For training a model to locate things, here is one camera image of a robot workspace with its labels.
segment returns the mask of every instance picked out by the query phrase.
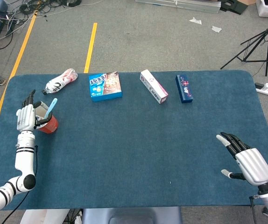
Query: yellow floor line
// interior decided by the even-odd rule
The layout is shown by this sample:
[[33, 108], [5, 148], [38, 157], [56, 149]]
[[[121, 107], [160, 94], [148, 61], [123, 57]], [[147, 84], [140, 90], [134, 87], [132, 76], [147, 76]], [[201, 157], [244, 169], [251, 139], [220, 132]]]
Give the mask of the yellow floor line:
[[84, 73], [88, 73], [89, 65], [91, 64], [92, 49], [93, 49], [93, 43], [95, 42], [97, 25], [98, 24], [95, 22], [93, 24], [93, 27], [92, 27], [92, 35], [91, 35], [91, 40], [89, 42], [89, 47], [88, 47], [88, 51], [87, 51], [87, 57], [86, 57], [86, 62], [85, 62], [85, 67], [84, 67]]
[[[9, 81], [12, 77], [15, 76], [15, 74], [16, 74], [16, 72], [17, 72], [17, 70], [18, 70], [20, 60], [21, 60], [21, 58], [22, 58], [22, 56], [23, 56], [23, 53], [24, 53], [24, 50], [25, 50], [25, 48], [26, 48], [26, 45], [27, 45], [27, 42], [28, 42], [28, 39], [29, 39], [31, 30], [32, 30], [32, 27], [33, 27], [33, 25], [34, 25], [34, 23], [35, 23], [35, 19], [36, 19], [36, 15], [34, 14], [33, 17], [31, 18], [30, 25], [29, 25], [29, 27], [28, 27], [28, 30], [27, 30], [27, 33], [26, 33], [26, 35], [25, 35], [23, 44], [22, 44], [22, 46], [21, 46], [20, 52], [19, 52], [19, 54], [18, 54], [17, 60], [16, 60], [16, 62], [15, 62], [15, 64], [14, 64], [12, 73], [11, 73], [11, 75], [9, 76], [8, 81]], [[3, 91], [2, 97], [1, 97], [1, 99], [0, 99], [0, 112], [1, 112], [2, 104], [3, 104], [3, 100], [4, 100], [4, 95], [5, 95], [5, 92], [6, 92], [6, 90], [7, 90], [7, 85], [6, 85], [6, 87], [5, 87], [4, 91]]]

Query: box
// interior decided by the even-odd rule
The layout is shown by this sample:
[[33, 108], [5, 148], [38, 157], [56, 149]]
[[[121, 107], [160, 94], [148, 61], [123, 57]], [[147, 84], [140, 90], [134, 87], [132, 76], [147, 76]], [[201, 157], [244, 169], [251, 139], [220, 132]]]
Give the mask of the box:
[[117, 71], [90, 75], [88, 80], [91, 98], [94, 102], [123, 96]]
[[256, 7], [260, 17], [268, 17], [268, 5], [264, 0], [256, 0]]
[[192, 102], [193, 96], [190, 88], [190, 84], [186, 75], [176, 76], [176, 85], [179, 90], [182, 103]]
[[149, 72], [149, 70], [146, 69], [140, 73], [140, 80], [147, 87], [147, 89], [159, 104], [163, 103], [166, 100], [168, 93]]
[[255, 0], [238, 0], [239, 2], [244, 3], [245, 5], [252, 5], [255, 3]]

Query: black tripod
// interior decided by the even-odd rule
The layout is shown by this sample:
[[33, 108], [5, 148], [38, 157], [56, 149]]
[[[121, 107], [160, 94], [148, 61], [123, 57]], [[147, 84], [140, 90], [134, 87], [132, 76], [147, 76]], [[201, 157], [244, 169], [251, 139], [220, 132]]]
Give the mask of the black tripod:
[[[258, 35], [255, 35], [254, 37], [251, 37], [250, 39], [244, 41], [242, 44], [248, 42], [247, 47], [245, 47], [242, 51], [240, 51], [235, 57], [233, 57], [231, 60], [229, 60], [225, 65], [223, 65], [220, 69], [223, 69], [224, 67], [226, 67], [233, 59], [238, 58], [240, 61], [242, 62], [266, 62], [266, 73], [265, 76], [267, 76], [268, 74], [268, 49], [267, 49], [267, 58], [265, 60], [255, 60], [255, 61], [248, 61], [248, 57], [252, 54], [252, 52], [256, 49], [256, 47], [263, 41], [265, 40], [265, 37], [268, 36], [268, 29], [266, 29], [265, 31], [259, 33]], [[250, 52], [248, 53], [248, 48], [250, 48], [251, 45], [253, 45], [255, 42], [257, 42], [255, 44], [255, 46], [250, 50]], [[242, 54], [244, 51], [246, 51], [244, 53], [243, 59], [241, 59], [239, 57], [240, 54]]]

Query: robotic arm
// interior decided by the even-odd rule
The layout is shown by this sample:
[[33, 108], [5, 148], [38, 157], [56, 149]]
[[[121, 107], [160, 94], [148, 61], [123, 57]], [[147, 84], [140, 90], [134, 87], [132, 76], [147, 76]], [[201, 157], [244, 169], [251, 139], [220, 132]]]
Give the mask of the robotic arm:
[[242, 173], [232, 173], [223, 169], [221, 172], [231, 179], [247, 180], [251, 185], [257, 186], [258, 197], [268, 209], [268, 164], [256, 148], [243, 143], [237, 136], [224, 132], [216, 138], [227, 148], [236, 160]]
[[36, 149], [34, 129], [47, 123], [52, 114], [44, 120], [35, 119], [35, 108], [33, 107], [33, 95], [35, 90], [26, 98], [22, 104], [22, 109], [16, 113], [18, 135], [16, 145], [15, 168], [22, 172], [21, 176], [11, 178], [0, 187], [0, 210], [8, 205], [17, 194], [28, 192], [35, 187], [35, 174], [33, 172], [33, 157]]

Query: dark blue box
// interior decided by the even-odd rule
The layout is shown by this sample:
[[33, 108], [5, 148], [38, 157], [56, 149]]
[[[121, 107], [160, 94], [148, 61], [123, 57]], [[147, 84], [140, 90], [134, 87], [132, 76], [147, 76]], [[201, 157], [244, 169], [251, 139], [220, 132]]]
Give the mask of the dark blue box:
[[176, 76], [176, 85], [179, 90], [182, 103], [189, 103], [193, 100], [191, 88], [186, 75]]

